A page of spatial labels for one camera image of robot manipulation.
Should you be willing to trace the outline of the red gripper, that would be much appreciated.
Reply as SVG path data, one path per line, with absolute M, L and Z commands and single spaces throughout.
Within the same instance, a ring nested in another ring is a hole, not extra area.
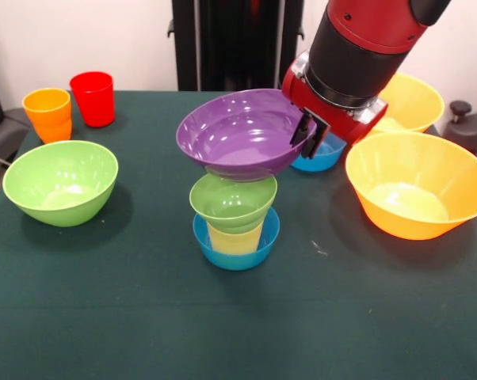
M 305 143 L 302 157 L 312 159 L 330 131 L 347 143 L 367 135 L 386 114 L 388 104 L 373 97 L 358 108 L 348 107 L 318 95 L 307 81 L 309 51 L 298 55 L 288 68 L 281 86 L 282 94 L 302 116 L 292 134 L 290 145 Z

